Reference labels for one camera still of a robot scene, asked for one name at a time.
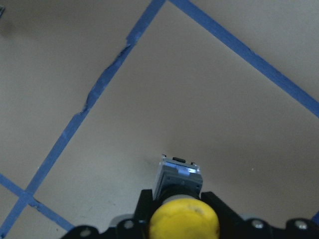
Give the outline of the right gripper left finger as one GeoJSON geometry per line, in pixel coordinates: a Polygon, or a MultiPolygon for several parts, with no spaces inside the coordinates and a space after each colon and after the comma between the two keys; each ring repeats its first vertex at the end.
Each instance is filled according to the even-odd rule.
{"type": "Polygon", "coordinates": [[[146,239],[147,225],[150,221],[153,206],[151,189],[142,190],[136,209],[131,216],[125,216],[100,233],[95,227],[82,225],[67,232],[63,239],[146,239]]]}

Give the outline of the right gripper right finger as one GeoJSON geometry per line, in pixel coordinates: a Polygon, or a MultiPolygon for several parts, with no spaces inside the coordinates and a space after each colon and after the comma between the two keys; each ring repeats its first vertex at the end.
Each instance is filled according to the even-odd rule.
{"type": "Polygon", "coordinates": [[[221,239],[317,239],[319,226],[304,218],[289,219],[281,229],[260,218],[243,219],[212,192],[202,192],[201,200],[217,214],[221,239]]]}

